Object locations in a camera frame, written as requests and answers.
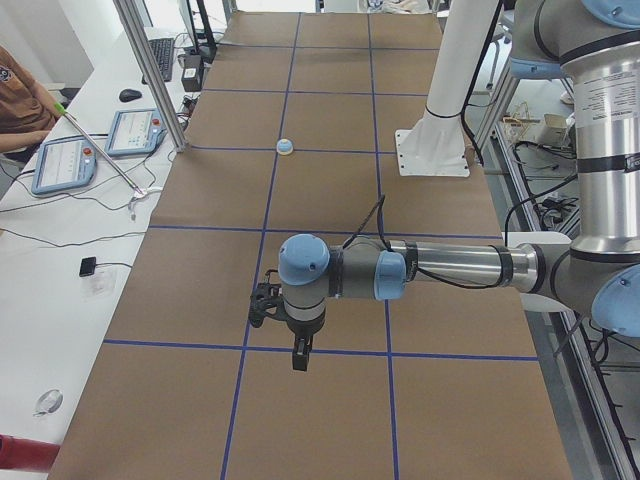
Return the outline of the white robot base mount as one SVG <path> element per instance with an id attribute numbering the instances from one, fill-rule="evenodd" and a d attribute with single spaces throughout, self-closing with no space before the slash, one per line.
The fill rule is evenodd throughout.
<path id="1" fill-rule="evenodd" d="M 412 129 L 395 132 L 402 176 L 470 175 L 465 158 L 463 109 L 500 11 L 497 0 L 451 3 L 424 114 Z"/>

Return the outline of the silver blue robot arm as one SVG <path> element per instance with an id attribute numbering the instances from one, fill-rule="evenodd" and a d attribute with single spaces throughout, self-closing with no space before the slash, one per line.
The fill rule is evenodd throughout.
<path id="1" fill-rule="evenodd" d="M 389 241 L 355 232 L 328 246 L 310 234 L 279 251 L 276 318 L 293 332 L 292 364 L 308 366 L 330 297 L 392 300 L 414 280 L 471 290 L 513 287 L 639 333 L 639 5 L 520 1 L 511 71 L 572 80 L 580 232 L 568 244 L 487 247 Z"/>

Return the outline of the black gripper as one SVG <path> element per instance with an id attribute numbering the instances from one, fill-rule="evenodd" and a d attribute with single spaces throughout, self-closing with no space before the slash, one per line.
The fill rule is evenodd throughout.
<path id="1" fill-rule="evenodd" d="M 287 327 L 293 332 L 295 338 L 292 349 L 292 368 L 294 371 L 306 371 L 308 369 L 313 348 L 313 336 L 323 328 L 324 323 L 324 317 L 317 317 L 308 321 L 297 319 L 286 321 Z"/>

